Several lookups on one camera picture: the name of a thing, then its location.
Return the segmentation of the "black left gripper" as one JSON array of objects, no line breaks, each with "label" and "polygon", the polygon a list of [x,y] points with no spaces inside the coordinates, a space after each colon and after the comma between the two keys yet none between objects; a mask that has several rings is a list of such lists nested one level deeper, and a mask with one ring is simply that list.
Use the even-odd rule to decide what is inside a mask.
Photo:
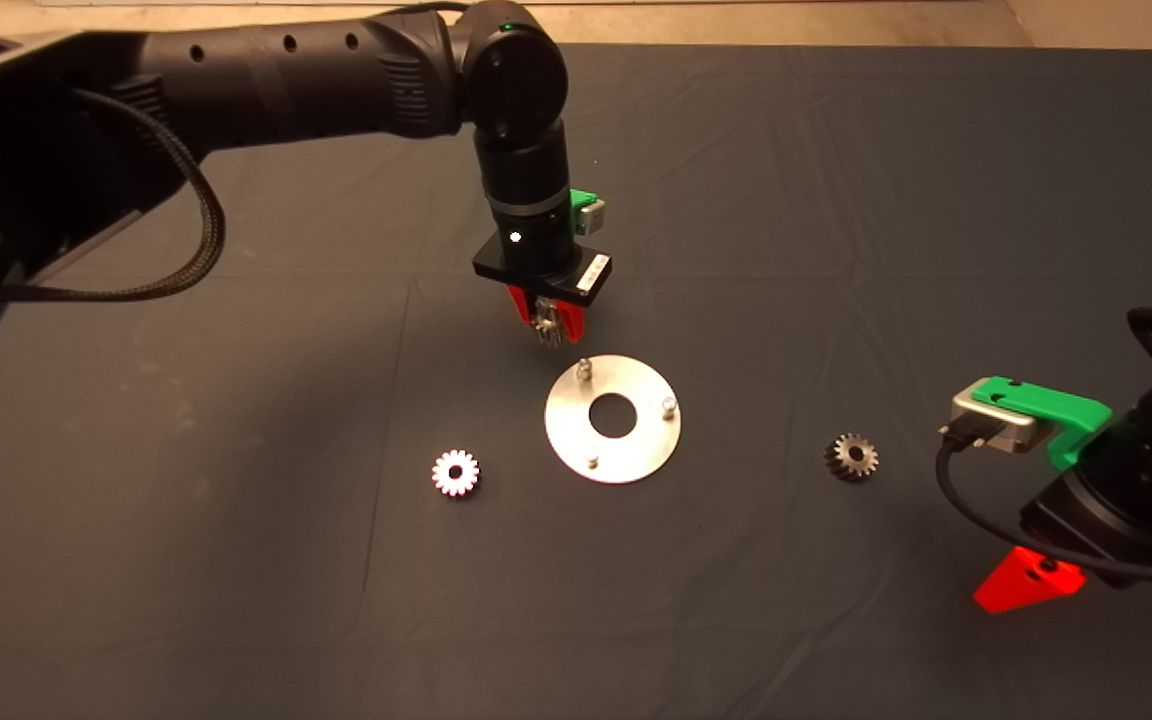
[{"label": "black left gripper", "polygon": [[559,327],[564,342],[579,342],[586,327],[584,306],[593,304],[611,278],[611,256],[576,242],[570,205],[529,217],[493,209],[492,218],[495,233],[475,253],[475,273],[507,285],[525,325],[535,325],[535,296],[567,302],[556,305]]}]

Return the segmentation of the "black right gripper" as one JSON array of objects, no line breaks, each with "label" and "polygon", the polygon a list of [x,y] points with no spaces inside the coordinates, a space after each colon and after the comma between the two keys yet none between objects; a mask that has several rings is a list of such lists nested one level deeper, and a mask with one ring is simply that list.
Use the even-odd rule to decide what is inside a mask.
[{"label": "black right gripper", "polygon": [[[1079,448],[1064,430],[1056,424],[1048,446],[1060,473],[1021,509],[1021,529],[1033,541],[1152,568],[1152,406],[1134,406],[1097,434],[1075,429]],[[1001,614],[1061,600],[1085,582],[1078,564],[1014,546],[972,598]]]}]

